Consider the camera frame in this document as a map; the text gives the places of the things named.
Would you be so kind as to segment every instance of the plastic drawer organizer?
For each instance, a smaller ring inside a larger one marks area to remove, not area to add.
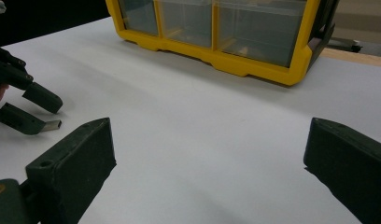
[[[338,0],[106,0],[118,35],[285,85],[328,43]]]

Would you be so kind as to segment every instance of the yellow plastic frame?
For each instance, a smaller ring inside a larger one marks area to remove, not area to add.
[[[121,16],[119,1],[106,0],[108,12],[112,17],[118,35],[123,39],[135,42],[144,49],[155,51],[159,49],[170,50],[191,56],[193,58],[198,58],[203,62],[210,63],[214,68],[220,71],[234,74],[239,77],[252,75],[288,86],[300,82],[307,73],[307,69],[312,58],[312,50],[307,44],[318,11],[319,3],[320,0],[308,0],[306,2],[292,60],[289,68],[287,68],[220,51],[217,48],[219,7],[216,3],[213,3],[212,7],[212,47],[207,49],[164,38],[162,36],[159,2],[156,0],[154,0],[154,6],[156,22],[158,23],[158,36],[146,35],[137,31],[126,30],[124,27],[123,17]]]

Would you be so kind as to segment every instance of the yellow storage bin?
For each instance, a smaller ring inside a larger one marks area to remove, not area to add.
[[[338,0],[106,0],[120,37],[240,77],[303,79],[331,38]]]

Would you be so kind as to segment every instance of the white table surface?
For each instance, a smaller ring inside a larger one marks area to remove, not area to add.
[[[120,39],[111,19],[6,46],[63,99],[51,115],[10,88],[9,102],[59,131],[0,123],[0,179],[81,124],[110,117],[118,166],[80,223],[359,223],[304,169],[312,117],[381,142],[381,67],[319,58],[285,88]]]

